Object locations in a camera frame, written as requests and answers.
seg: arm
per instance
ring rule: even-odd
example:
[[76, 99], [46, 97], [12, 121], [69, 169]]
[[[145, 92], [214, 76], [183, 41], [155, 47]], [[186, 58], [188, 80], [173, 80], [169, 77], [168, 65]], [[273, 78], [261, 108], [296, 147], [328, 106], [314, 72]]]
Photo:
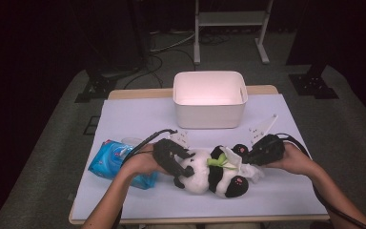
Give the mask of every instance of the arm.
[[[295, 145], [285, 143], [285, 153], [283, 159], [268, 164], [266, 167], [280, 168], [292, 174], [299, 174], [308, 177], [317, 191], [327, 202], [344, 214], [357, 219], [366, 224], [366, 217], [356, 208], [356, 206], [343, 194], [335, 182], [317, 163], [305, 156]], [[339, 217], [331, 212], [328, 214], [336, 229], [358, 228], [351, 222]]]
[[[151, 152], [152, 144], [142, 148], [142, 152]], [[112, 181], [105, 195], [96, 205], [82, 228], [112, 228], [123, 206], [132, 179], [140, 174], [165, 171], [153, 159], [152, 153], [143, 153], [129, 159]]]

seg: metal stand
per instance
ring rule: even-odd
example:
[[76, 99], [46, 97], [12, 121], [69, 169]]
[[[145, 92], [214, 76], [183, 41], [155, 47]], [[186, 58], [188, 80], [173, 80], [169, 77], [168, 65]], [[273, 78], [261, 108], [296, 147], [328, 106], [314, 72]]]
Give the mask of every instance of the metal stand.
[[265, 11], [200, 12], [199, 0], [195, 0], [194, 64], [200, 64], [199, 27], [206, 26], [261, 26], [260, 35], [256, 38], [255, 44], [263, 64], [269, 64], [270, 60], [264, 50], [263, 40], [273, 1], [269, 0]]
[[336, 92], [321, 77], [325, 67], [326, 63], [316, 63], [306, 74], [289, 75], [299, 95], [313, 95], [316, 99], [338, 98]]
[[98, 70], [86, 69], [86, 71], [89, 82], [86, 84], [83, 93], [76, 97], [75, 103], [86, 103], [95, 98], [106, 99], [109, 93], [114, 90], [116, 81], [103, 76]]

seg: plastic bin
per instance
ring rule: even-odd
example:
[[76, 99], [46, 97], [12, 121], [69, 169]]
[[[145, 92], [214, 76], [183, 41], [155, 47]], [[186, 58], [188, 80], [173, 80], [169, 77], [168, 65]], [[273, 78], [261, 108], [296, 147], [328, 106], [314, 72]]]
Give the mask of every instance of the plastic bin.
[[174, 77], [173, 101], [181, 128], [234, 128], [240, 124], [248, 93], [240, 73], [185, 72]]

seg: table edge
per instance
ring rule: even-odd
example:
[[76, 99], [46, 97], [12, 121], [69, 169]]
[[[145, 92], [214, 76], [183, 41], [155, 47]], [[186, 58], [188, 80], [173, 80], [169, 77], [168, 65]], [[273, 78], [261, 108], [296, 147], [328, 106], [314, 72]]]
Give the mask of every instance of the table edge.
[[[167, 218], [167, 219], [121, 219], [120, 224], [188, 224], [188, 223], [235, 223], [235, 222], [268, 222], [293, 220], [327, 220], [327, 214], [296, 215], [296, 216], [254, 216], [254, 217], [224, 217], [224, 218]], [[71, 219], [73, 225], [81, 225], [84, 219]]]
[[[278, 90], [273, 85], [252, 85], [246, 86], [248, 94], [278, 94]], [[132, 89], [113, 90], [109, 93], [108, 99], [128, 99], [128, 98], [158, 98], [172, 97], [173, 88], [164, 89]]]

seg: table leg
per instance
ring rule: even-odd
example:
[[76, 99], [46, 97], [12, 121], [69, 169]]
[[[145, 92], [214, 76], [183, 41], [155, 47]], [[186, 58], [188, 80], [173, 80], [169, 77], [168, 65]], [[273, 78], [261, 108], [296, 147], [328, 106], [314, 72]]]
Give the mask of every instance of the table leg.
[[261, 26], [260, 36], [254, 40], [263, 64], [270, 63], [269, 57], [267, 56], [266, 51], [264, 50], [264, 47], [263, 47], [263, 40], [264, 40], [264, 35], [266, 34], [267, 24], [269, 24], [270, 14], [272, 12], [273, 1], [274, 0], [269, 0], [269, 3], [267, 4], [266, 12], [264, 14], [264, 19], [263, 19], [263, 24]]
[[200, 33], [199, 29], [199, 8], [198, 0], [195, 0], [195, 22], [194, 22], [194, 64], [200, 64], [200, 44], [198, 41], [198, 36]]

